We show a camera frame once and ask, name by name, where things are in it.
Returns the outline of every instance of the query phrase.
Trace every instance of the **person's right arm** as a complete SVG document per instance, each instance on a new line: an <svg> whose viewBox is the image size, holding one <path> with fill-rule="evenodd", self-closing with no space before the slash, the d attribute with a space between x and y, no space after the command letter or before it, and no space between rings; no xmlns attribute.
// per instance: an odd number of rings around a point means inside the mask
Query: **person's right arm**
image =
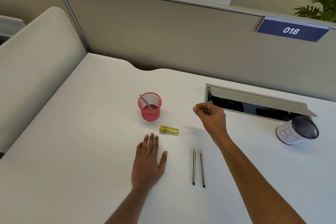
<svg viewBox="0 0 336 224"><path fill-rule="evenodd" d="M193 110L221 150L253 224L305 224L231 140L224 110L210 103L197 104Z"/></svg>

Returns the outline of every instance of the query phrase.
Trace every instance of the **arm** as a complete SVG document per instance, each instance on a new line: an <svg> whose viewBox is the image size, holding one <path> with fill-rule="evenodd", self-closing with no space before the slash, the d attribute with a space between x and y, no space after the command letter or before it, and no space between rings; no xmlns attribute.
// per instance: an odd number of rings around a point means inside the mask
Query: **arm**
<svg viewBox="0 0 336 224"><path fill-rule="evenodd" d="M132 171L132 190L116 209L105 224L137 224L141 210L152 187L158 182L165 171L167 151L162 154L160 164L157 164L159 138L150 134L136 149Z"/></svg>
<svg viewBox="0 0 336 224"><path fill-rule="evenodd" d="M305 224L231 140L224 110L210 103L197 104L193 110L222 152L253 224Z"/></svg>

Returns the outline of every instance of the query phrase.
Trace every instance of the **human hand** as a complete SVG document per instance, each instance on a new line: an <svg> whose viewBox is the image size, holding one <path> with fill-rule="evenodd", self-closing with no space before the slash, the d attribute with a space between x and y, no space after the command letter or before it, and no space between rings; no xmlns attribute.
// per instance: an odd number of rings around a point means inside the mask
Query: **human hand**
<svg viewBox="0 0 336 224"><path fill-rule="evenodd" d="M150 134L147 147L148 135L136 148L135 160L132 170L133 189L151 190L165 172L167 151L163 152L160 164L157 163L159 137Z"/></svg>
<svg viewBox="0 0 336 224"><path fill-rule="evenodd" d="M223 108L211 103L200 103L193 108L193 111L217 146L230 138L226 131L226 115Z"/></svg>

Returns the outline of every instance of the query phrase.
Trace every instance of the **person's left arm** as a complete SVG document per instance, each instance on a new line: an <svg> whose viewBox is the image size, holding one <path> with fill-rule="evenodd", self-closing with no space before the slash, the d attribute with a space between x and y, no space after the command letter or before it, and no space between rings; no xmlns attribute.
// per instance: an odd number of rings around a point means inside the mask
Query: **person's left arm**
<svg viewBox="0 0 336 224"><path fill-rule="evenodd" d="M152 187L165 171L167 151L162 154L160 164L157 163L159 138L151 133L136 148L132 171L132 190L121 205L105 222L105 224L137 224L141 210Z"/></svg>

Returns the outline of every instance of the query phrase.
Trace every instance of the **pencil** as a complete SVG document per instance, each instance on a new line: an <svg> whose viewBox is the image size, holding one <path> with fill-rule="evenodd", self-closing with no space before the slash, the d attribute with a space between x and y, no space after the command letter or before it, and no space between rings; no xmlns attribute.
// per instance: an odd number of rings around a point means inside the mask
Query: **pencil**
<svg viewBox="0 0 336 224"><path fill-rule="evenodd" d="M204 178L204 166L203 166L202 150L201 150L200 155L201 155L202 182L203 182L203 188L205 188L205 178Z"/></svg>
<svg viewBox="0 0 336 224"><path fill-rule="evenodd" d="M142 97L142 95L139 94L139 96L142 98L142 100L145 102L145 104L152 110L154 111L154 109L151 107L151 105Z"/></svg>
<svg viewBox="0 0 336 224"><path fill-rule="evenodd" d="M195 185L195 160L196 160L196 151L194 149L193 164L192 164L192 184Z"/></svg>

